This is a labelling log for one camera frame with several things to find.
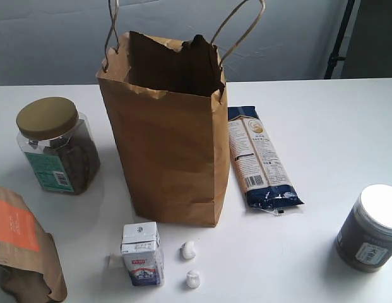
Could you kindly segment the brown paper shopping bag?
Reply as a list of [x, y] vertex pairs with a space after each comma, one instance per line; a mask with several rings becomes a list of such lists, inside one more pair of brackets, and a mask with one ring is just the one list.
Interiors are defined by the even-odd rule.
[[108, 36], [97, 79], [135, 213], [214, 227], [230, 170], [225, 55], [202, 35]]

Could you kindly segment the small white milk carton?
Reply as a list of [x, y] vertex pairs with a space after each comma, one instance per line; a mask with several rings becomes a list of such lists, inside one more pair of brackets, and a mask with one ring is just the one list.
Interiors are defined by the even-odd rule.
[[164, 284], [163, 251], [156, 222], [126, 224], [121, 255], [134, 286]]

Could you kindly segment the clear jar with gold lid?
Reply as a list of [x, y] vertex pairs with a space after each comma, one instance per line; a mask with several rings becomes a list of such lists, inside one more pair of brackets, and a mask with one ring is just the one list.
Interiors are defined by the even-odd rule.
[[41, 188], [64, 194], [84, 193], [100, 159], [86, 115], [64, 97], [38, 99], [22, 108], [17, 142]]

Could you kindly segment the blue noodle packet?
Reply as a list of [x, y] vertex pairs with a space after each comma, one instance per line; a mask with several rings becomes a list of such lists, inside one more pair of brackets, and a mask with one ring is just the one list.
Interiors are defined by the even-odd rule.
[[302, 205], [254, 106], [228, 108], [229, 147], [246, 205], [274, 215]]

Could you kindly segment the brown pouch with orange label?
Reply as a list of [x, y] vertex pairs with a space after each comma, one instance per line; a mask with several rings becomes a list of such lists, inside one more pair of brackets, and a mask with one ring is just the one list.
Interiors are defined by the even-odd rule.
[[68, 295], [53, 236], [22, 196], [1, 186], [0, 288], [17, 302], [62, 302]]

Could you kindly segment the dark jar with white lid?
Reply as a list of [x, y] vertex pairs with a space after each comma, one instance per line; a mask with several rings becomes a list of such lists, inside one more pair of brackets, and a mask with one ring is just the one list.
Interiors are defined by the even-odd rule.
[[335, 240], [338, 255], [366, 273], [381, 269], [392, 257], [392, 186], [373, 184], [362, 190]]

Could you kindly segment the black light stand pole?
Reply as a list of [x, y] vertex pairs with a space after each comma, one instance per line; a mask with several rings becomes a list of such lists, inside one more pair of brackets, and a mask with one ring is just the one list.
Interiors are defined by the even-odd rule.
[[324, 74], [324, 79], [325, 80], [330, 80], [334, 69], [336, 68], [336, 65], [340, 62], [340, 61], [344, 61], [345, 57], [340, 55], [340, 48], [342, 46], [342, 42], [348, 27], [348, 23], [350, 21], [350, 17], [352, 15], [352, 11], [353, 11], [353, 7], [355, 5], [355, 0], [348, 0], [345, 10], [344, 10], [344, 14], [343, 14], [343, 18], [341, 20], [340, 23], [340, 27], [338, 29], [338, 33], [336, 36], [336, 40], [335, 40], [335, 44], [333, 46], [333, 50], [330, 53], [330, 56], [328, 58], [328, 63], [327, 63], [327, 67], [326, 67], [326, 71]]

